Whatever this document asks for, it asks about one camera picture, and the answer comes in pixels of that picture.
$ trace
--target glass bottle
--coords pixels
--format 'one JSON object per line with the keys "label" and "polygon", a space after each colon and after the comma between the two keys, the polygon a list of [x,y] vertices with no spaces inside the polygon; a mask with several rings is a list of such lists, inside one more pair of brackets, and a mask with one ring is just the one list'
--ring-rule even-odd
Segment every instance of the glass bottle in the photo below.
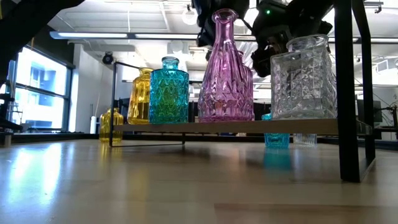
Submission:
{"label": "glass bottle", "polygon": [[252,102],[252,103],[248,104],[248,113],[252,114],[251,120],[253,120],[253,118],[254,118],[253,73],[251,72],[251,69],[249,67],[245,66],[245,64],[243,63],[243,56],[244,56],[243,52],[239,50],[238,54],[239,54],[239,57],[242,60],[242,64],[243,64],[243,67],[244,67],[244,70],[245,70],[246,76],[247,76],[247,80],[246,81],[247,81],[247,85],[249,85],[249,93],[250,93],[250,98],[251,98],[251,102]]}
{"label": "glass bottle", "polygon": [[[99,140],[109,142],[109,132],[111,131],[111,109],[100,117],[101,127],[99,129]],[[113,125],[122,125],[123,115],[119,114],[119,108],[113,108]],[[122,141],[123,132],[113,131],[113,143]]]}
{"label": "glass bottle", "polygon": [[294,134],[293,142],[307,146],[316,146],[317,134]]}
{"label": "glass bottle", "polygon": [[299,37],[271,57],[272,119],[335,118],[336,76],[326,35]]}
{"label": "glass bottle", "polygon": [[163,68],[150,76],[149,122],[187,123],[189,74],[178,70],[175,57],[164,57]]}
{"label": "glass bottle", "polygon": [[233,36],[237,18],[232,9],[220,9],[213,14],[216,39],[198,99],[200,122],[252,119],[248,105],[253,100]]}
{"label": "glass bottle", "polygon": [[[270,121],[272,119],[271,114],[264,114],[261,116],[263,121]],[[276,134],[276,133],[265,133],[264,138],[266,139],[267,148],[289,148],[290,134]]]}
{"label": "glass bottle", "polygon": [[129,124],[147,124],[149,115],[150,73],[151,68],[140,68],[139,77],[132,82],[129,112]]}

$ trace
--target wooden tabletop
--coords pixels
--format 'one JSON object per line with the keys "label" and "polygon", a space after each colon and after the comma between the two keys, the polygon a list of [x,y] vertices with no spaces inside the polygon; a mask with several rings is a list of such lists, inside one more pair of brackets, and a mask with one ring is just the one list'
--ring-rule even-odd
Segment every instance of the wooden tabletop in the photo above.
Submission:
{"label": "wooden tabletop", "polygon": [[[169,133],[303,133],[338,134],[337,119],[295,119],[278,121],[236,121],[214,123],[116,125],[115,131]],[[358,121],[358,134],[371,134],[370,126]]]}

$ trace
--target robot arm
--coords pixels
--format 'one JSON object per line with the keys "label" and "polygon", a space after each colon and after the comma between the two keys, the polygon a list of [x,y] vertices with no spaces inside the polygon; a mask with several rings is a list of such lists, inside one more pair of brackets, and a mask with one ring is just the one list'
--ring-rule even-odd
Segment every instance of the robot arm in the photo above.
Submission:
{"label": "robot arm", "polygon": [[[249,0],[192,0],[198,13],[198,46],[213,45],[215,25],[211,15],[218,9],[234,9],[239,18],[249,7]],[[286,43],[293,38],[311,34],[327,34],[332,25],[322,18],[333,7],[333,0],[293,0],[289,5],[275,0],[263,0],[257,5],[259,15],[253,27],[258,49],[252,54],[253,68],[260,77],[270,74],[270,57],[287,51]]]}

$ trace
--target small yellow glass bottle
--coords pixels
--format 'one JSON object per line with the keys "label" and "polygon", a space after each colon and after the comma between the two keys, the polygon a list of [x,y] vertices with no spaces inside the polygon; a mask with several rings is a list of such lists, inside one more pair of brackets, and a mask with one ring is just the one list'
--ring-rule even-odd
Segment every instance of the small yellow glass bottle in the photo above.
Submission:
{"label": "small yellow glass bottle", "polygon": [[132,83],[129,112],[129,124],[147,124],[149,114],[150,73],[151,68],[140,68],[139,77]]}
{"label": "small yellow glass bottle", "polygon": [[[111,109],[101,115],[101,128],[99,129],[99,140],[101,142],[109,142],[109,132],[111,131]],[[113,125],[122,125],[123,115],[119,114],[118,108],[113,108]],[[123,137],[122,131],[113,131],[113,143],[121,142]]]}

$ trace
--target white cylinder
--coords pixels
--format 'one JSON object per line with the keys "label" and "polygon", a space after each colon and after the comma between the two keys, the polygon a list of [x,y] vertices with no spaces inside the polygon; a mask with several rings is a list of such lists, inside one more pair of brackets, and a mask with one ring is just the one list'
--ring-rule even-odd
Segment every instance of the white cylinder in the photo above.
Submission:
{"label": "white cylinder", "polygon": [[96,134],[96,128],[97,128],[97,117],[92,116],[91,117],[91,123],[90,123],[90,134]]}

